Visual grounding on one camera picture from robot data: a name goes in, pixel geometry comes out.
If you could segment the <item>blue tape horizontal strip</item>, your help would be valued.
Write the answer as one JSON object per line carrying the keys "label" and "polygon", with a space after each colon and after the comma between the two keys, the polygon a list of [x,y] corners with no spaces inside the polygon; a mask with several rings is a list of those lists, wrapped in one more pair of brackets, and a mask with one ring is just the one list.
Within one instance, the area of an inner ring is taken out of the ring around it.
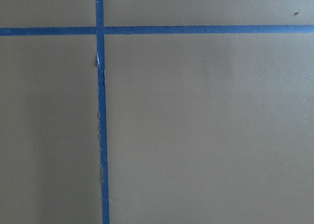
{"label": "blue tape horizontal strip", "polygon": [[1,28],[1,36],[32,35],[124,35],[124,34],[225,34],[225,33],[313,33],[313,25],[235,26],[132,26],[132,27],[38,27]]}

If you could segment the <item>brown paper table cover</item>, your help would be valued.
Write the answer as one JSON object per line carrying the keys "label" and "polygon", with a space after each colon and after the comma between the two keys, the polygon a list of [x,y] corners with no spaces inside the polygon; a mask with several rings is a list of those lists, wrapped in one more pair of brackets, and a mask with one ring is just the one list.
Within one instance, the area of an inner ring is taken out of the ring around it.
{"label": "brown paper table cover", "polygon": [[[0,221],[100,224],[95,35],[0,38]],[[311,224],[311,33],[105,37],[112,224]]]}

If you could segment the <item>blue tape vertical strip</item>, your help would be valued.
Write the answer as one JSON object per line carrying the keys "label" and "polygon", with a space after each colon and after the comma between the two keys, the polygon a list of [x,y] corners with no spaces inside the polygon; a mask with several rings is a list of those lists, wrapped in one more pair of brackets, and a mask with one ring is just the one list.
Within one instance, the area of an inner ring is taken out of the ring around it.
{"label": "blue tape vertical strip", "polygon": [[108,191],[108,162],[107,162],[107,124],[106,124],[106,87],[105,87],[105,26],[104,0],[96,0],[96,40],[98,62],[98,108],[99,108],[99,143],[100,166],[102,172],[101,199],[102,223],[110,223],[109,191]]}

